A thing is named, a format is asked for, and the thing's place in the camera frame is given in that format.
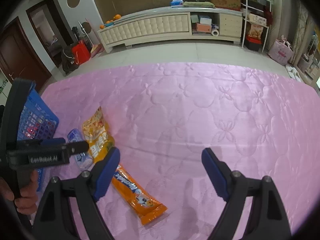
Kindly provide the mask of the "person's left hand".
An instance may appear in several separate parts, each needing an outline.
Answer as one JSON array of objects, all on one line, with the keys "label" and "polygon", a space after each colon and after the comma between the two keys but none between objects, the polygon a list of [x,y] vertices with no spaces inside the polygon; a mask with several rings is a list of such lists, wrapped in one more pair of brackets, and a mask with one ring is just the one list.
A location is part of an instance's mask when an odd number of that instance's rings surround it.
[{"label": "person's left hand", "polygon": [[14,201],[17,211],[23,215],[32,215],[37,211],[36,202],[38,196],[36,190],[38,188],[38,172],[33,170],[30,174],[30,183],[20,189],[20,198],[16,198],[11,191],[9,185],[1,178],[1,195],[8,201]]}]

